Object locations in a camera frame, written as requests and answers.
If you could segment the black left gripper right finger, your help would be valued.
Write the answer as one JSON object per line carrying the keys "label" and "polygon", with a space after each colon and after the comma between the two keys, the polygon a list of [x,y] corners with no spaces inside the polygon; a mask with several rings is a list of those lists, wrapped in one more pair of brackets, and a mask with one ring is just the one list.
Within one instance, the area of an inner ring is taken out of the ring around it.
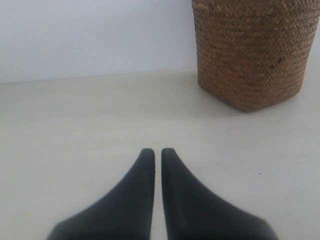
{"label": "black left gripper right finger", "polygon": [[162,202],[169,240],[275,240],[263,219],[203,185],[173,148],[161,151]]}

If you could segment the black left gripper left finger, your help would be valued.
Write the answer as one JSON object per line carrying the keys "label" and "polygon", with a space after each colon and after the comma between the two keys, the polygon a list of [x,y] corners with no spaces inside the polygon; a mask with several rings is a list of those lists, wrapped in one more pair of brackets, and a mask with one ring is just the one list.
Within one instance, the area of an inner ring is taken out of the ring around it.
{"label": "black left gripper left finger", "polygon": [[49,240],[149,240],[155,195],[155,153],[141,150],[121,181],[96,203],[58,223]]}

